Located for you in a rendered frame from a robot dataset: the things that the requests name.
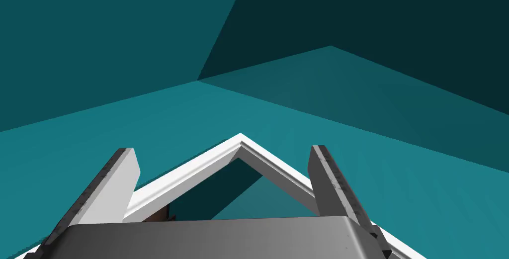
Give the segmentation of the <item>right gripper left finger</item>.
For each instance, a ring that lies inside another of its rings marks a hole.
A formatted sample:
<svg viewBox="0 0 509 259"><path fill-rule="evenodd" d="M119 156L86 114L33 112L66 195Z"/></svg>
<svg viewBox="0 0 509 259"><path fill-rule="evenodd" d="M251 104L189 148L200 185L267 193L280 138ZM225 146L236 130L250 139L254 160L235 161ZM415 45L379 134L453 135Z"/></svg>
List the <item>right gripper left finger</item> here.
<svg viewBox="0 0 509 259"><path fill-rule="evenodd" d="M139 176L140 167L134 150L118 149L50 235L23 259L41 259L44 250L71 225L122 222Z"/></svg>

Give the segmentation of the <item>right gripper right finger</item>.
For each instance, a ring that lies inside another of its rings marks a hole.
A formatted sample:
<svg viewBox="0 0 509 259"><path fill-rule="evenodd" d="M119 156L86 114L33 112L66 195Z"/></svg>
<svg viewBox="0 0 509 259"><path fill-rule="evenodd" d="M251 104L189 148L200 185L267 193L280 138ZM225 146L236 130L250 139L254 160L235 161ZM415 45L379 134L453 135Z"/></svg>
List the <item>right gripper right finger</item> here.
<svg viewBox="0 0 509 259"><path fill-rule="evenodd" d="M393 251L380 227L373 224L324 145L313 145L307 165L320 216L349 218L347 235L353 235L361 259L390 259Z"/></svg>

